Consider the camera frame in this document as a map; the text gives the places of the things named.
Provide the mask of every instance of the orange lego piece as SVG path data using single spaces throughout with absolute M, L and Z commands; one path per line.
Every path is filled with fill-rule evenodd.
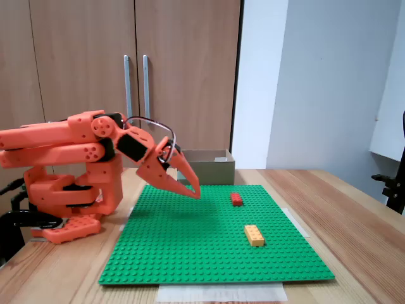
M 245 234 L 251 246 L 263 246 L 265 244 L 265 239 L 256 225 L 246 225 Z
M 230 199 L 233 206 L 243 206 L 243 201 L 239 193 L 231 193 Z
M 84 238 L 89 234 L 97 234 L 101 230 L 100 214 L 79 215 L 69 218 L 69 221 L 63 228 L 31 230 L 33 237 L 46 238 L 54 244 L 73 241 L 74 239 Z

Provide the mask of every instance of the cardboard box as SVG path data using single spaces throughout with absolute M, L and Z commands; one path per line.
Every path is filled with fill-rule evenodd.
M 228 150 L 182 150 L 185 159 L 198 176 L 200 185 L 233 185 L 235 160 Z M 189 185 L 178 171 L 177 180 Z

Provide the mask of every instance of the wooden table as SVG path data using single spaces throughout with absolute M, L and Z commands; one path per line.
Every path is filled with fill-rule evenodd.
M 405 303 L 405 220 L 320 170 L 238 170 L 261 184 L 306 229 L 336 280 L 284 284 L 288 303 Z M 29 242 L 0 270 L 1 303 L 154 303 L 157 286 L 104 288 L 97 281 L 145 182 L 123 173 L 124 199 L 103 231 L 61 245 Z

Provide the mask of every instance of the white tape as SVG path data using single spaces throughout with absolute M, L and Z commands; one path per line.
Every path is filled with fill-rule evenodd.
M 131 207 L 131 209 L 129 209 L 129 212 L 128 212 L 128 215 L 127 215 L 127 220 L 125 221 L 125 224 L 122 224 L 122 225 L 120 226 L 120 231 L 124 230 L 125 225 L 127 224 L 128 219 L 129 219 L 129 217 L 131 216 L 131 213 L 132 213 L 132 210 L 133 210 L 133 209 L 134 209 L 133 207 Z
M 160 285 L 157 302 L 287 301 L 283 283 Z
M 297 220 L 292 216 L 292 214 L 289 212 L 288 208 L 281 208 L 283 210 L 284 214 L 289 218 L 289 220 L 293 223 L 293 225 L 297 228 L 297 230 L 302 234 L 304 238 L 309 238 L 309 234 L 305 231 L 304 228 L 297 222 Z

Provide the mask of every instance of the yellow lego brick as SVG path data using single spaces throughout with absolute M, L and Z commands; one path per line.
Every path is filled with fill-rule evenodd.
M 251 246 L 263 246 L 265 244 L 265 239 L 256 225 L 246 225 L 245 234 Z

